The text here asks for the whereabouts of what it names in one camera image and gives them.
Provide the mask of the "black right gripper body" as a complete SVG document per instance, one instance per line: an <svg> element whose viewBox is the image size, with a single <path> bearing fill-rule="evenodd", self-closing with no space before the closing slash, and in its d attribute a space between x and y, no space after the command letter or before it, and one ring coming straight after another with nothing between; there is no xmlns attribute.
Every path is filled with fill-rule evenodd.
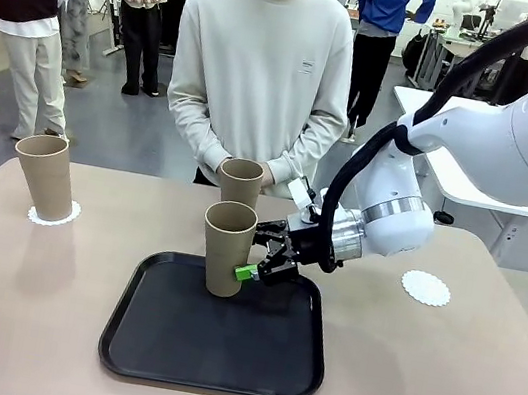
<svg viewBox="0 0 528 395"><path fill-rule="evenodd" d="M330 226L305 223L301 216L290 215L287 218L287 237L289 248L282 256L282 272L298 273L298 265L316 265L324 273L332 273L335 261Z"/></svg>

